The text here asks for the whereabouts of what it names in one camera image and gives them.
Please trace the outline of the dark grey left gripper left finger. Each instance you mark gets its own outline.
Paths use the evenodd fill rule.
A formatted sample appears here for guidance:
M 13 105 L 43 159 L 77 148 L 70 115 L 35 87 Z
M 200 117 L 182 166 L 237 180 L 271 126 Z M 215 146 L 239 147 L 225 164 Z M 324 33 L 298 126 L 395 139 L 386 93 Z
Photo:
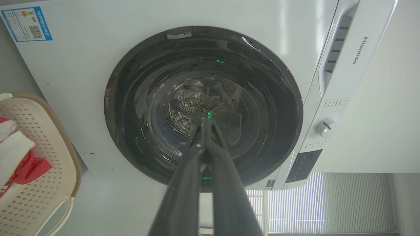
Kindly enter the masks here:
M 198 236 L 205 118 L 200 118 L 167 187 L 149 236 Z

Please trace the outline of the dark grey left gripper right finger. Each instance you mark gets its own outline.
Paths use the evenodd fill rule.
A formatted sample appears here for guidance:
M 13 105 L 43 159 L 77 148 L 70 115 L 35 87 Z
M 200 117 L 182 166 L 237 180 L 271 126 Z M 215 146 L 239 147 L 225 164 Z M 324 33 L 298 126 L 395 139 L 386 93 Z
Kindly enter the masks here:
M 262 236 L 240 175 L 213 118 L 206 119 L 206 157 L 212 173 L 214 235 Z

